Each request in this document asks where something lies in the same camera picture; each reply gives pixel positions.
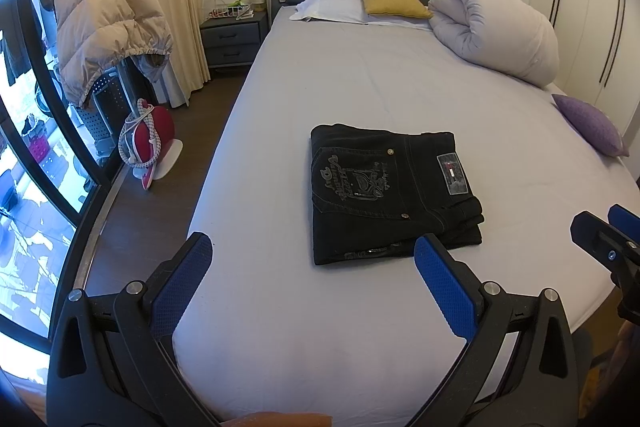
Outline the person's left hand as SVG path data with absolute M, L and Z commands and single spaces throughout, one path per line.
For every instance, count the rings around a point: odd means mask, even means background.
M 258 412 L 223 421 L 222 427 L 331 427 L 331 416 L 320 413 Z

